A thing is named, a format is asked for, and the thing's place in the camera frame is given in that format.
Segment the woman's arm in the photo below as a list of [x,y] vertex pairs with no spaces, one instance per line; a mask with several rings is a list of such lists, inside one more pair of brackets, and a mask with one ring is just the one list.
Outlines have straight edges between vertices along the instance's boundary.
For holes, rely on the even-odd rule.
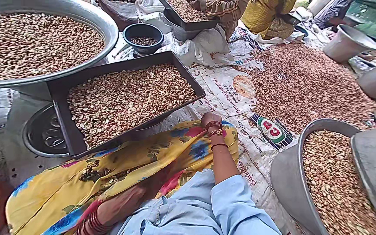
[[[201,118],[201,124],[205,127],[207,123],[211,121],[218,121],[222,122],[222,118],[218,115],[215,115],[211,112],[208,112],[203,115]],[[218,126],[211,126],[208,128],[208,133],[219,129]],[[211,146],[217,143],[225,143],[223,136],[212,135],[211,139]],[[214,170],[214,177],[216,178],[216,184],[222,182],[225,179],[228,179],[234,175],[239,175],[240,172],[237,169],[236,164],[233,161],[232,155],[228,151],[228,148],[224,145],[216,145],[212,149],[213,151],[213,170]]]
[[[206,113],[201,119],[203,126],[222,118]],[[218,125],[208,128],[208,133],[218,130]],[[224,143],[223,136],[212,135],[211,146]],[[224,235],[254,234],[280,235],[271,217],[252,201],[252,191],[240,175],[233,158],[224,145],[214,146],[213,170],[216,185],[211,190],[213,214]]]
[[[149,199],[153,199],[158,193],[162,185],[175,174],[171,171],[173,163],[158,171],[156,174],[141,181],[140,183],[128,188],[117,196],[102,202],[98,206],[96,212],[88,216],[79,226],[76,235],[103,235],[103,230],[111,230],[112,227],[124,221],[140,205]],[[99,226],[94,226],[95,220],[99,222]]]

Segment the light blue sleeve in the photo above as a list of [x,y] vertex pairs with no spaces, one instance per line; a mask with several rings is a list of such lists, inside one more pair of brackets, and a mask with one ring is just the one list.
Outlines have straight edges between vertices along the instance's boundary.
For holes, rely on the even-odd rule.
[[232,176],[212,188],[211,206],[224,235],[281,234],[271,217],[256,208],[252,191],[241,175]]

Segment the floral fabric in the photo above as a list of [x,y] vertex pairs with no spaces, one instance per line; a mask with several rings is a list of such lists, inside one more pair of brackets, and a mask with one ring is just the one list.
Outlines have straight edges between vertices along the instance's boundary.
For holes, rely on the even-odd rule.
[[[235,127],[222,122],[228,149],[237,161]],[[71,160],[32,176],[18,186],[6,206],[11,234],[72,234],[94,205],[108,200],[165,168],[179,171],[158,192],[169,197],[197,171],[212,168],[211,142],[200,121],[184,122],[142,141]]]

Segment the metal tray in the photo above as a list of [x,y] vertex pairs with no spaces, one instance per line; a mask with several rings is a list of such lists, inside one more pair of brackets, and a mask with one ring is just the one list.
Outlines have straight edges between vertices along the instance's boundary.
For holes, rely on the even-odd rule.
[[333,119],[318,119],[302,131],[298,144],[280,152],[271,165],[271,182],[285,210],[314,235],[329,235],[311,198],[304,173],[302,147],[314,131],[329,130],[347,137],[361,132],[357,128]]
[[118,40],[118,28],[114,20],[103,10],[84,1],[0,0],[0,13],[47,13],[68,16],[96,30],[102,36],[105,44],[104,49],[96,56],[74,67],[35,77],[0,80],[0,88],[46,82],[91,67],[107,56]]
[[[90,150],[86,150],[84,135],[78,130],[75,122],[72,120],[72,114],[69,110],[69,105],[66,101],[69,89],[75,87],[78,84],[84,83],[89,78],[93,78],[95,76],[99,76],[102,74],[122,70],[144,69],[152,65],[165,63],[173,64],[178,69],[182,77],[184,77],[187,80],[187,82],[191,85],[191,87],[194,89],[194,92],[197,97],[184,104],[181,104],[180,106],[174,109],[166,111],[153,119],[150,119],[138,126],[135,126],[132,129],[125,131],[122,134],[96,147],[91,148]],[[61,79],[49,81],[47,82],[47,85],[49,87],[49,92],[53,99],[53,104],[55,106],[56,114],[59,118],[59,123],[63,135],[65,137],[66,145],[68,146],[70,155],[75,155],[74,158],[79,158],[85,156],[86,154],[94,153],[108,148],[113,148],[120,143],[133,140],[135,130],[154,126],[157,123],[164,120],[168,115],[170,115],[174,111],[206,96],[204,89],[197,83],[197,81],[192,77],[191,73],[188,72],[184,65],[182,65],[182,62],[172,51],[165,51],[153,55],[141,56],[128,61],[121,61],[112,64],[92,67]]]
[[198,22],[191,22],[186,23],[176,11],[169,5],[167,0],[160,0],[160,2],[164,5],[164,8],[170,10],[170,15],[175,20],[175,23],[185,31],[194,31],[194,30],[203,30],[203,29],[213,29],[216,27],[217,23],[219,22],[218,19],[214,20],[207,20],[207,21],[198,21]]

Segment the person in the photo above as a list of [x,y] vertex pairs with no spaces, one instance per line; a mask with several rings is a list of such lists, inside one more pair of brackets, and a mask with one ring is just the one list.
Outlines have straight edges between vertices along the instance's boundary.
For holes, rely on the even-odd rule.
[[337,32],[338,25],[346,24],[343,18],[345,18],[352,2],[353,0],[331,0],[326,7],[316,14],[313,22],[321,30],[333,26],[332,30]]
[[220,19],[219,25],[228,41],[236,29],[249,0],[187,0],[192,7],[206,13],[207,17]]
[[237,142],[235,127],[209,112],[200,122],[48,169],[9,198],[10,232],[280,235],[237,169]]
[[243,24],[263,39],[289,37],[294,26],[285,22],[284,17],[294,7],[295,0],[250,0],[241,18]]

